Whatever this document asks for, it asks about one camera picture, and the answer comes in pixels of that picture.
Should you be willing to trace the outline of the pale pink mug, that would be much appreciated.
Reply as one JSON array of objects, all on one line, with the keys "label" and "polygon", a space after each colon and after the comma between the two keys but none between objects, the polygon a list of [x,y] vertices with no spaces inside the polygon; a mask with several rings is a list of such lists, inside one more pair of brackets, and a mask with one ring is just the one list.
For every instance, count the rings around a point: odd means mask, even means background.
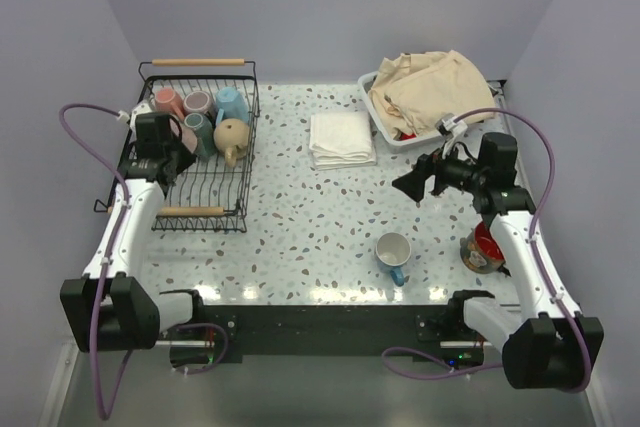
[{"label": "pale pink mug", "polygon": [[198,137],[191,128],[181,121],[178,122],[178,137],[190,154],[197,154]]}]

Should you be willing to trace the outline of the grey green faceted mug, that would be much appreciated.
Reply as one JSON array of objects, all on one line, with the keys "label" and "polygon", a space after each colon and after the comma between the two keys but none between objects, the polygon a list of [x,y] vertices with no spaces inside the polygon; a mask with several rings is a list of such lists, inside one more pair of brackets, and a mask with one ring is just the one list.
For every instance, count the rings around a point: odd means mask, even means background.
[{"label": "grey green faceted mug", "polygon": [[196,153],[203,161],[208,162],[216,154],[211,121],[205,114],[194,112],[185,117],[184,123],[197,138]]}]

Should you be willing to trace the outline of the salmon pink mug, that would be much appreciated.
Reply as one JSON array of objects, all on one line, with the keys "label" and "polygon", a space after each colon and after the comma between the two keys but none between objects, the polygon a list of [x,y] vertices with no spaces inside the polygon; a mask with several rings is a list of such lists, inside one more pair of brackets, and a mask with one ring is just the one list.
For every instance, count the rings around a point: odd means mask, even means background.
[{"label": "salmon pink mug", "polygon": [[153,94],[153,105],[158,112],[174,115],[179,120],[184,119],[184,104],[182,97],[170,87],[157,90]]}]

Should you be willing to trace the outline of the purple mug black handle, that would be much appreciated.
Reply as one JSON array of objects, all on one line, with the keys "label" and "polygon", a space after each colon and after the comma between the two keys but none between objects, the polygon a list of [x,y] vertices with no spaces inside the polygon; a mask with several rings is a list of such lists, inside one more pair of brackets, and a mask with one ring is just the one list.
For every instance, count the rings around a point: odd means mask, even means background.
[{"label": "purple mug black handle", "polygon": [[183,108],[187,114],[199,113],[212,117],[215,105],[212,96],[205,91],[192,91],[183,99]]}]

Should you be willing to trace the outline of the tan glazed round mug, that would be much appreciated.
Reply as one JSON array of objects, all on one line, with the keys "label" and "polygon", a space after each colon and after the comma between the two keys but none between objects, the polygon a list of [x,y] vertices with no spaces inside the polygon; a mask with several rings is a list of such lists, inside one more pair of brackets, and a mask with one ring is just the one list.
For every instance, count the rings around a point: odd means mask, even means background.
[{"label": "tan glazed round mug", "polygon": [[214,144],[229,168],[234,168],[248,152],[250,128],[240,119],[223,120],[214,130]]}]

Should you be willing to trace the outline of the blue speckled mug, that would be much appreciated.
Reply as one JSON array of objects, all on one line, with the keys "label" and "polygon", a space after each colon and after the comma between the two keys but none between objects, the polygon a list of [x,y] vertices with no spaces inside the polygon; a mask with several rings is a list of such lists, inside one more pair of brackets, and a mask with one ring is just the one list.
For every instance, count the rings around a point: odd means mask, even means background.
[{"label": "blue speckled mug", "polygon": [[386,233],[377,240],[374,252],[380,270],[387,273],[397,287],[403,287],[403,267],[412,255],[409,240],[399,233]]}]

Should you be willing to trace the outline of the light blue faceted mug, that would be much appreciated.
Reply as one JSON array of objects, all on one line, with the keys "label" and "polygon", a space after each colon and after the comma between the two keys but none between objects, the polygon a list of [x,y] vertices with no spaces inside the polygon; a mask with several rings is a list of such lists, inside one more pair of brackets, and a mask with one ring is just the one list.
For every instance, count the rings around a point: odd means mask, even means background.
[{"label": "light blue faceted mug", "polygon": [[218,109],[218,123],[227,119],[237,119],[244,123],[249,123],[250,116],[247,103],[236,88],[222,88],[216,93],[215,102]]}]

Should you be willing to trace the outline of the red inside patterned mug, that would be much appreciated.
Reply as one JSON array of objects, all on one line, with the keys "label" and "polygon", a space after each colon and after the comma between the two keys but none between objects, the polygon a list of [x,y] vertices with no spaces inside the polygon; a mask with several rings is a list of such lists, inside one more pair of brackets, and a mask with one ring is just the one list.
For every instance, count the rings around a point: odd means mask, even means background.
[{"label": "red inside patterned mug", "polygon": [[502,251],[483,222],[460,241],[460,258],[469,270],[478,274],[496,272],[505,264]]}]

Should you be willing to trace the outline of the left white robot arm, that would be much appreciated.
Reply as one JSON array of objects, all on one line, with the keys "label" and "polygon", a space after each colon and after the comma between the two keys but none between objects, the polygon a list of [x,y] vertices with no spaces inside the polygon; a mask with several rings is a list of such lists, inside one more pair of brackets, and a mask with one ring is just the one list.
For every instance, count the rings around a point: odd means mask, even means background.
[{"label": "left white robot arm", "polygon": [[85,353],[152,348],[171,328],[185,339],[207,327],[193,289],[151,296],[138,275],[152,226],[169,187],[195,155],[184,145],[185,128],[166,113],[135,121],[133,157],[121,160],[111,214],[100,244],[82,275],[63,282],[60,300],[79,349]]}]

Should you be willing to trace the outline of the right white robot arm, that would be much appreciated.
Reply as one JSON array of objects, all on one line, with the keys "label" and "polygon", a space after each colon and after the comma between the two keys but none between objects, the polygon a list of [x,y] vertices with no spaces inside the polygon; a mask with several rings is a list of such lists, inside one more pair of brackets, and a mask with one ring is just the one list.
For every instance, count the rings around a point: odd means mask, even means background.
[{"label": "right white robot arm", "polygon": [[471,194],[515,285],[518,315],[488,294],[455,293],[457,308],[445,316],[448,333],[466,340],[477,332],[489,341],[516,389],[580,392],[591,379],[604,329],[598,318],[582,313],[559,278],[537,228],[538,207],[515,182],[517,157],[514,137],[490,132],[481,139],[477,159],[462,160],[438,148],[421,155],[392,185],[415,202],[423,200],[428,179],[434,196],[447,188]]}]

